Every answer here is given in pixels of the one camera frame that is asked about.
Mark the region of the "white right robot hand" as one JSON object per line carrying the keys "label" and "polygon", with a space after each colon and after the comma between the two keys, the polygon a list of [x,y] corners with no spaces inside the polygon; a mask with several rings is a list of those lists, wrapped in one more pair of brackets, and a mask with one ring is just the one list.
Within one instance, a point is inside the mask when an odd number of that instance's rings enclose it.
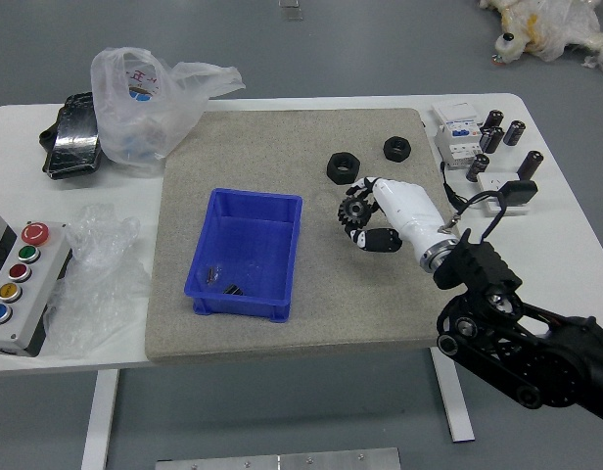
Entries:
{"label": "white right robot hand", "polygon": [[364,177],[346,191],[338,220],[361,250],[394,253],[411,244],[417,259],[451,249],[458,239],[441,231],[443,219],[419,185],[379,177]]}

